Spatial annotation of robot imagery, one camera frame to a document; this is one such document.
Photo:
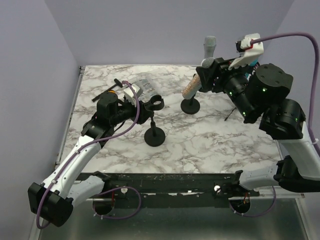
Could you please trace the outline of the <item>glitter handle microphone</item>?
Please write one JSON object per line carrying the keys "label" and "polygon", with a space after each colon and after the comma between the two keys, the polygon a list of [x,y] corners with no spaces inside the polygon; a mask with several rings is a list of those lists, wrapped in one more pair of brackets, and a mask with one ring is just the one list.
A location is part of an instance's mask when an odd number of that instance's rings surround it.
{"label": "glitter handle microphone", "polygon": [[[208,57],[203,59],[201,62],[201,67],[208,69],[213,64],[214,60],[215,60],[214,57]],[[192,80],[189,82],[189,84],[182,91],[182,97],[185,100],[190,100],[201,87],[202,87],[201,79],[199,75],[196,73],[192,78]]]}

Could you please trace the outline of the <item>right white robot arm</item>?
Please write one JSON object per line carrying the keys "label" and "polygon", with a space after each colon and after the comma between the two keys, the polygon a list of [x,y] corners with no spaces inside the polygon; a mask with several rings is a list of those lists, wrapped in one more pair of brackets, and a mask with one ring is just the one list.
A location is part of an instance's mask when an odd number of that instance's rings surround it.
{"label": "right white robot arm", "polygon": [[318,192],[320,157],[312,144],[304,111],[288,98],[293,77],[271,63],[258,66],[246,77],[245,67],[230,69],[230,64],[217,58],[210,67],[197,67],[202,89],[226,94],[244,123],[259,122],[259,129],[287,151],[287,156],[272,166],[239,170],[230,191],[241,196],[247,190],[280,186],[294,193]]}

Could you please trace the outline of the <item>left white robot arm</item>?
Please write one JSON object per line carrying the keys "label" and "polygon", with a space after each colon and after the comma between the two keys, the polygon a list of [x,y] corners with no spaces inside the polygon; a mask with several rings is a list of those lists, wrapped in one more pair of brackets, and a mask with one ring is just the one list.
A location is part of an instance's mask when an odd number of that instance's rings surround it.
{"label": "left white robot arm", "polygon": [[73,209],[88,198],[107,197],[111,185],[97,176],[76,184],[75,181],[87,163],[104,147],[107,141],[120,137],[139,123],[142,105],[140,90],[124,90],[120,100],[115,92],[100,96],[96,112],[84,124],[75,146],[59,167],[41,184],[28,188],[30,210],[36,215],[36,226],[44,229],[49,224],[60,227],[66,223]]}

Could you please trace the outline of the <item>black round-base mic stand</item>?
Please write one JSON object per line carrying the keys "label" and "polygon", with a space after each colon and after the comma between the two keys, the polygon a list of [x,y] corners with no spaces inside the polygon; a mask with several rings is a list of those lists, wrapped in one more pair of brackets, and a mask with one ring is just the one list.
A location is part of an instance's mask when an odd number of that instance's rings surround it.
{"label": "black round-base mic stand", "polygon": [[154,121],[155,111],[164,108],[165,103],[161,95],[153,95],[148,102],[144,104],[147,112],[150,112],[150,128],[144,134],[144,141],[151,147],[159,147],[166,139],[165,132],[156,126]]}

